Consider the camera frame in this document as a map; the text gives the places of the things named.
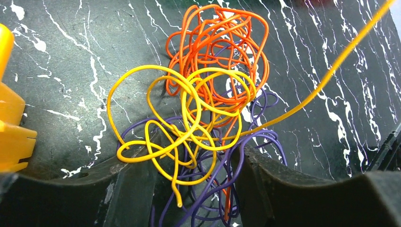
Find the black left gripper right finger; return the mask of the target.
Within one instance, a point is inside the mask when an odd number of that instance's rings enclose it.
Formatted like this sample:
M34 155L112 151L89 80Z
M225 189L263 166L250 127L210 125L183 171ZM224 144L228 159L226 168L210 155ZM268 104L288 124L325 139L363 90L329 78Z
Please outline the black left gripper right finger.
M233 153L245 227L398 227L401 174L376 171L332 181L307 175L247 145Z

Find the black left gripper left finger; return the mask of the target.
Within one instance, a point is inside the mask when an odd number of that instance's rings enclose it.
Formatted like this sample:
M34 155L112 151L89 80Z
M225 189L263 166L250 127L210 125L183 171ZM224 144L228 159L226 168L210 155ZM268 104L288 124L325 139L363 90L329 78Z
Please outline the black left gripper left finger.
M145 227L157 171L112 157L70 178L0 176L3 227Z

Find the yellow plastic bin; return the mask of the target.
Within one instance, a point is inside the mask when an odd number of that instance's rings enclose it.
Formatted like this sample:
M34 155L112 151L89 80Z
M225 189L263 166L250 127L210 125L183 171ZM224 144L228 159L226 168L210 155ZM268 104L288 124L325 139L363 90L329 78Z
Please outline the yellow plastic bin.
M20 126L25 101L5 83L0 83L0 171L17 172L27 167L37 132Z

